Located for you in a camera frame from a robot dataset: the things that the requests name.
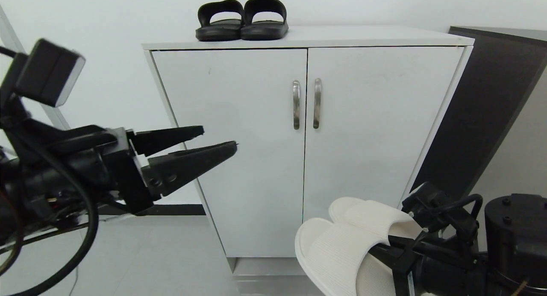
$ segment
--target metal handle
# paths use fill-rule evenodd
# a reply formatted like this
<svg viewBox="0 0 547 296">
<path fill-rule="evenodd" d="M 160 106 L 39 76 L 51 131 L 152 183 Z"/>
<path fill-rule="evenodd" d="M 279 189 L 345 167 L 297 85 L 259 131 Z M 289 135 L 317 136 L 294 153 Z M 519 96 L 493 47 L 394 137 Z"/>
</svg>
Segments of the metal handle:
<svg viewBox="0 0 547 296">
<path fill-rule="evenodd" d="M 293 81 L 293 127 L 300 128 L 300 83 Z"/>
<path fill-rule="evenodd" d="M 313 102 L 313 128 L 319 128 L 319 120 L 321 117 L 321 92 L 323 90 L 323 84 L 321 79 L 315 80 L 315 100 Z"/>
</svg>

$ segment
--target white cabinet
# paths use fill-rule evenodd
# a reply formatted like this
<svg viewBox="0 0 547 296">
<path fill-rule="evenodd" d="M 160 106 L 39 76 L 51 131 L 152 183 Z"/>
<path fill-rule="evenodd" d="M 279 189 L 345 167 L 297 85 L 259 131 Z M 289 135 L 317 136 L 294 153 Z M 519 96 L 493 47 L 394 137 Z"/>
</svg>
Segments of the white cabinet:
<svg viewBox="0 0 547 296">
<path fill-rule="evenodd" d="M 186 145 L 238 142 L 198 183 L 226 255 L 293 257 L 297 228 L 328 218 L 338 197 L 398 206 L 472 43 L 406 27 L 323 26 L 291 27 L 279 41 L 143 46 L 176 124 L 205 127 Z"/>
<path fill-rule="evenodd" d="M 203 125 L 189 148 L 238 142 L 237 156 L 200 177 L 224 250 L 234 257 L 294 251 L 302 224 L 306 49 L 154 52 L 179 126 Z"/>
<path fill-rule="evenodd" d="M 330 203 L 344 196 L 398 205 L 462 53 L 463 47 L 309 49 L 304 220 L 328 218 Z"/>
</svg>

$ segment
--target cabinet top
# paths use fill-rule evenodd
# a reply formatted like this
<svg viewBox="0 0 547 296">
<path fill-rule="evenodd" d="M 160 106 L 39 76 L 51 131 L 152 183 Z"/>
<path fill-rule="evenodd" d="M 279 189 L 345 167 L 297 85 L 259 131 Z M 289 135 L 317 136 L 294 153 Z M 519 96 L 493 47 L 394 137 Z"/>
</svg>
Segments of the cabinet top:
<svg viewBox="0 0 547 296">
<path fill-rule="evenodd" d="M 264 49 L 284 47 L 373 47 L 373 46 L 469 46 L 475 40 L 460 35 L 404 26 L 289 26 L 275 41 L 200 42 L 189 37 L 174 42 L 142 44 L 145 50 Z"/>
</svg>

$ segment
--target screw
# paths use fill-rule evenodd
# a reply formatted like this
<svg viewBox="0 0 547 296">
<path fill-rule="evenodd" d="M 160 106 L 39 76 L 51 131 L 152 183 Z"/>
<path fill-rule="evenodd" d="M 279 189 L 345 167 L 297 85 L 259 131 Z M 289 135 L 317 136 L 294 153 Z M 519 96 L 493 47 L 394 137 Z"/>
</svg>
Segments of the screw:
<svg viewBox="0 0 547 296">
<path fill-rule="evenodd" d="M 162 182 L 158 181 L 157 179 L 150 179 L 150 185 L 158 187 L 159 185 L 162 185 Z"/>
<path fill-rule="evenodd" d="M 169 183 L 173 182 L 174 180 L 176 180 L 176 175 L 170 175 L 170 176 L 168 176 L 168 182 L 169 182 Z"/>
</svg>

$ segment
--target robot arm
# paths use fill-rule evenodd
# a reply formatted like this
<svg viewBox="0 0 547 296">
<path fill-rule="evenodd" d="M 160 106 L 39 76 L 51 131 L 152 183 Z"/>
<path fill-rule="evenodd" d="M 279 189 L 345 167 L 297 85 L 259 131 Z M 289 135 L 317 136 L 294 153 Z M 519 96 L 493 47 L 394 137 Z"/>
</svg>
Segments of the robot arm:
<svg viewBox="0 0 547 296">
<path fill-rule="evenodd" d="M 0 128 L 18 158 L 0 148 L 0 253 L 12 247 L 0 275 L 21 247 L 50 236 L 87 227 L 82 246 L 57 273 L 18 295 L 38 295 L 66 277 L 90 249 L 98 227 L 97 208 L 111 205 L 144 215 L 154 201 L 176 191 L 237 150 L 234 141 L 149 158 L 140 167 L 137 154 L 150 156 L 203 134 L 189 126 L 148 132 L 89 125 L 62 131 L 32 119 L 22 105 L 27 97 L 51 107 L 62 105 L 85 60 L 74 51 L 39 40 L 29 55 L 2 47 L 13 58 L 0 86 Z M 88 222 L 80 223 L 82 215 Z M 55 229 L 24 240 L 25 236 Z"/>
<path fill-rule="evenodd" d="M 463 206 L 475 202 L 471 213 Z M 389 266 L 397 296 L 547 295 L 547 199 L 514 193 L 485 207 L 488 252 L 479 252 L 476 220 L 482 197 L 454 201 L 424 183 L 403 201 L 423 228 L 415 240 L 389 236 L 369 253 Z M 439 237 L 453 226 L 456 235 Z"/>
</svg>

